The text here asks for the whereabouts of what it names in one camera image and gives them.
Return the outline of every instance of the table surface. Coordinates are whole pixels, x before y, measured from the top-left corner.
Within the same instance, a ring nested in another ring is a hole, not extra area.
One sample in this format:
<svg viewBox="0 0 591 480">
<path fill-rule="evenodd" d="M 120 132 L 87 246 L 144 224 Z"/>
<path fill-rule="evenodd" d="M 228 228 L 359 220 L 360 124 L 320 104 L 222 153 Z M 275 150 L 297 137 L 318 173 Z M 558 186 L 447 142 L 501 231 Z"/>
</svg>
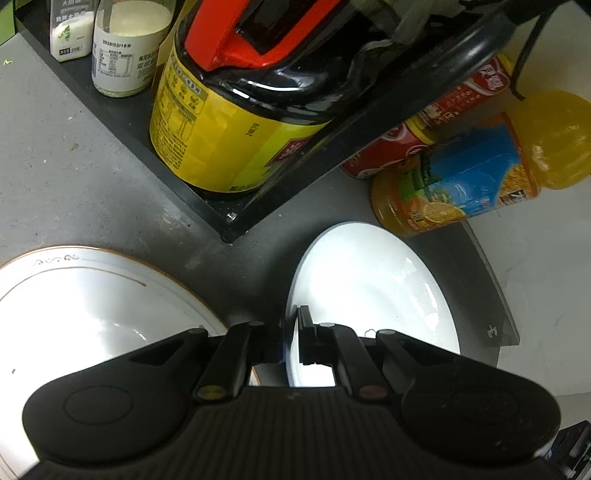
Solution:
<svg viewBox="0 0 591 480">
<path fill-rule="evenodd" d="M 376 224 L 368 183 L 336 170 L 234 244 L 224 244 L 178 201 L 16 35 L 0 47 L 0 264 L 49 245 L 90 245 L 133 255 L 171 274 L 228 325 L 281 317 L 291 278 L 312 240 L 347 220 Z M 461 225 L 409 244 L 440 283 L 462 352 L 496 364 L 481 312 L 505 314 L 483 263 L 455 249 Z M 478 297 L 470 292 L 491 284 Z M 261 369 L 267 384 L 281 368 Z"/>
</svg>

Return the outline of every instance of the glass bottle with white label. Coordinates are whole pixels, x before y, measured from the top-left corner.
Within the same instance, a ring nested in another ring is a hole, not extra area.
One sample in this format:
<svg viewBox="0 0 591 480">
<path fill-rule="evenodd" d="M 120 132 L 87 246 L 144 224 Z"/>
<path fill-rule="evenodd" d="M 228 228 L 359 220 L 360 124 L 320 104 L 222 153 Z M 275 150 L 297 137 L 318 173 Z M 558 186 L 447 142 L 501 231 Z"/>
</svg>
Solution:
<svg viewBox="0 0 591 480">
<path fill-rule="evenodd" d="M 92 81 L 110 97 L 144 90 L 156 70 L 158 48 L 176 0 L 102 0 L 96 13 Z"/>
</svg>

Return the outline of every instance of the red bottle handle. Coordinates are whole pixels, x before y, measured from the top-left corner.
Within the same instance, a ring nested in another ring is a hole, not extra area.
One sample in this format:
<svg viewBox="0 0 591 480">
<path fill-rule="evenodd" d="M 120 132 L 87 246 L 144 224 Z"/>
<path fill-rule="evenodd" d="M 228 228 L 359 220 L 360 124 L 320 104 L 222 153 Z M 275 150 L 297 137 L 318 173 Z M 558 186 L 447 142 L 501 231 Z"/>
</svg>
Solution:
<svg viewBox="0 0 591 480">
<path fill-rule="evenodd" d="M 203 0 L 189 28 L 185 49 L 202 69 L 264 68 L 287 57 L 341 0 L 316 0 L 270 51 L 259 54 L 235 28 L 251 0 Z"/>
</svg>

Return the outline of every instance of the ribbed black surface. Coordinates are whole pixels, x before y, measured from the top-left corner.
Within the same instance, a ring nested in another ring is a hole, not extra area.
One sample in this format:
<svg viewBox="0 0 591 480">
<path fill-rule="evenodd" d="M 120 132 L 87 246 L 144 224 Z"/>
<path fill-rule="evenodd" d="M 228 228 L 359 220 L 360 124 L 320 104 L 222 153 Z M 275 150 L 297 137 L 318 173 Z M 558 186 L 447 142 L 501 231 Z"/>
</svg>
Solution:
<svg viewBox="0 0 591 480">
<path fill-rule="evenodd" d="M 341 388 L 246 388 L 202 407 L 152 455 L 121 466 L 77 469 L 43 462 L 26 480 L 558 479 L 542 461 L 479 469 L 415 445 L 383 407 Z"/>
</svg>

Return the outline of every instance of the red can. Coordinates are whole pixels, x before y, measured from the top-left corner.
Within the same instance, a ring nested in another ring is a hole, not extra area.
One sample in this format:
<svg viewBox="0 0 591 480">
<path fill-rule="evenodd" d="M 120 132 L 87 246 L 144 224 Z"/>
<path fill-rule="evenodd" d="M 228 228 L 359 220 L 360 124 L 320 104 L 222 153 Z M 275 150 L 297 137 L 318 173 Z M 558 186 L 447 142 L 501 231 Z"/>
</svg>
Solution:
<svg viewBox="0 0 591 480">
<path fill-rule="evenodd" d="M 365 179 L 434 143 L 433 132 L 419 117 L 413 115 L 348 159 L 343 163 L 343 170 L 356 179 Z"/>
<path fill-rule="evenodd" d="M 499 53 L 465 82 L 427 105 L 418 115 L 430 127 L 446 124 L 487 98 L 507 90 L 512 71 L 509 59 Z"/>
</svg>

